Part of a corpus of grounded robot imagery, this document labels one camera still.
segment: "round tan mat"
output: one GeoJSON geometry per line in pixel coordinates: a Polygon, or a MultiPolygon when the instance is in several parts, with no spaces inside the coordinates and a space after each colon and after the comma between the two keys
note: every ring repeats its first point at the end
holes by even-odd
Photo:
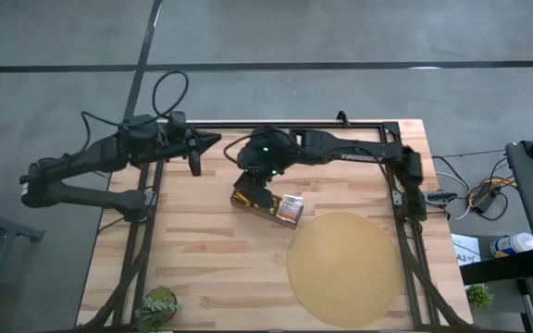
{"type": "Polygon", "coordinates": [[[291,288],[318,319],[362,327],[388,312],[403,291],[390,237],[367,219],[329,213],[301,227],[287,253],[291,288]]]}

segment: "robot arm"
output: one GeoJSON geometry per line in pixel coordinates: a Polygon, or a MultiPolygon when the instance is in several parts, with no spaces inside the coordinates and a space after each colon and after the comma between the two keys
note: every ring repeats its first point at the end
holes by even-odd
{"type": "Polygon", "coordinates": [[[237,156],[238,167],[244,172],[234,187],[252,203],[259,206],[273,203],[271,192],[265,188],[267,182],[275,175],[284,174],[293,164],[314,166],[333,160],[383,163],[403,187],[400,194],[405,204],[401,215],[412,221],[427,218],[425,200],[419,190],[423,181],[421,158],[410,147],[399,142],[344,140],[314,129],[294,129],[287,133],[271,127],[258,127],[250,137],[237,156]]]}
{"type": "Polygon", "coordinates": [[[76,154],[44,158],[30,164],[28,174],[20,177],[21,200],[28,207],[54,204],[84,204],[117,209],[129,222],[148,217],[146,207],[155,196],[143,191],[122,193],[73,187],[62,179],[80,174],[119,171],[131,164],[186,157],[194,176],[201,175],[200,156],[221,139],[221,134],[201,132],[187,126],[182,112],[172,112],[168,123],[158,123],[151,116],[133,117],[108,137],[94,142],[76,154]]]}

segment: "black metal frame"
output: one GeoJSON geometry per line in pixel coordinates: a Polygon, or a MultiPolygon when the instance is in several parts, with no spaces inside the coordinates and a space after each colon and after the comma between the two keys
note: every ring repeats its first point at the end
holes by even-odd
{"type": "MultiPolygon", "coordinates": [[[[388,136],[392,135],[396,142],[402,143],[399,124],[397,122],[349,122],[344,113],[339,113],[338,120],[333,121],[305,121],[305,122],[292,122],[292,121],[231,121],[231,122],[195,122],[191,121],[191,125],[199,129],[212,129],[212,130],[251,130],[258,125],[273,125],[282,129],[360,129],[360,130],[376,130],[379,134],[381,142],[388,142],[388,136]]],[[[153,181],[153,191],[159,192],[162,178],[164,162],[158,162],[155,166],[155,176],[153,181]]],[[[388,189],[390,197],[392,198],[392,192],[396,189],[395,177],[391,173],[390,168],[385,167],[389,176],[388,189]]],[[[139,176],[139,189],[142,189],[146,185],[146,181],[149,174],[149,165],[142,166],[139,176]]],[[[447,304],[438,294],[437,290],[433,289],[428,269],[428,261],[425,255],[425,245],[422,237],[422,233],[418,232],[418,227],[408,221],[400,218],[397,215],[397,209],[401,206],[401,203],[392,203],[392,209],[394,213],[394,222],[396,226],[397,239],[399,243],[399,249],[402,257],[404,281],[406,287],[406,293],[408,296],[411,317],[413,318],[413,331],[431,331],[431,332],[505,332],[496,330],[479,329],[475,327],[462,327],[453,326],[447,327],[440,324],[438,308],[436,302],[441,301],[444,305],[447,304]],[[413,255],[408,239],[406,235],[406,228],[409,225],[415,243],[415,255],[413,255]],[[426,281],[421,280],[421,275],[426,278],[426,281]],[[429,324],[423,322],[421,310],[419,307],[419,300],[416,292],[415,277],[419,276],[419,281],[423,285],[423,291],[426,297],[426,307],[429,314],[429,324]]],[[[147,262],[151,251],[151,242],[154,232],[155,224],[155,212],[157,206],[153,207],[153,214],[148,221],[144,222],[145,230],[143,233],[143,243],[137,256],[133,259],[135,254],[135,239],[139,226],[131,225],[130,233],[127,239],[127,247],[125,249],[125,256],[123,260],[123,266],[121,270],[120,281],[117,288],[113,291],[112,295],[106,302],[106,304],[100,309],[100,312],[96,315],[93,321],[89,322],[85,326],[75,327],[70,330],[59,330],[56,333],[61,332],[128,332],[133,331],[134,327],[134,312],[139,308],[139,305],[143,300],[143,289],[145,283],[145,275],[147,271],[147,262]],[[124,312],[125,294],[128,286],[133,279],[137,276],[137,282],[135,287],[135,297],[133,298],[132,311],[130,315],[130,321],[127,324],[122,322],[122,316],[124,312]],[[111,326],[104,327],[107,319],[114,312],[111,326]]],[[[189,333],[191,331],[176,331],[181,333],[189,333]]]]}

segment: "metal bracket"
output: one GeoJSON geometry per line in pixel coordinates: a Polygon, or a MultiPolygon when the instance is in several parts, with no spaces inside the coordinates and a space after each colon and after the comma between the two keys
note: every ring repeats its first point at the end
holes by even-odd
{"type": "Polygon", "coordinates": [[[143,192],[143,195],[145,195],[146,206],[153,206],[157,203],[157,193],[153,190],[146,190],[143,192]]]}
{"type": "Polygon", "coordinates": [[[398,191],[392,191],[392,201],[395,206],[403,205],[403,194],[398,191]]]}
{"type": "Polygon", "coordinates": [[[386,133],[392,133],[396,137],[400,137],[400,126],[395,121],[384,121],[383,122],[384,129],[386,130],[386,133]]]}
{"type": "Polygon", "coordinates": [[[346,129],[351,127],[351,122],[349,121],[349,118],[347,117],[347,114],[344,113],[344,111],[339,111],[339,114],[337,115],[337,120],[342,120],[342,126],[346,129]]]}

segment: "succulent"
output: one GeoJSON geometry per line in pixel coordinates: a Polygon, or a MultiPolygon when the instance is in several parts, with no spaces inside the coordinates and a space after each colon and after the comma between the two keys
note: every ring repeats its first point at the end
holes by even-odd
{"type": "Polygon", "coordinates": [[[176,297],[167,287],[158,287],[143,298],[135,311],[135,325],[142,333],[156,332],[180,309],[176,297]]]}
{"type": "Polygon", "coordinates": [[[469,286],[466,296],[468,297],[468,302],[480,310],[488,308],[493,301],[493,295],[489,287],[483,284],[469,286]]]}

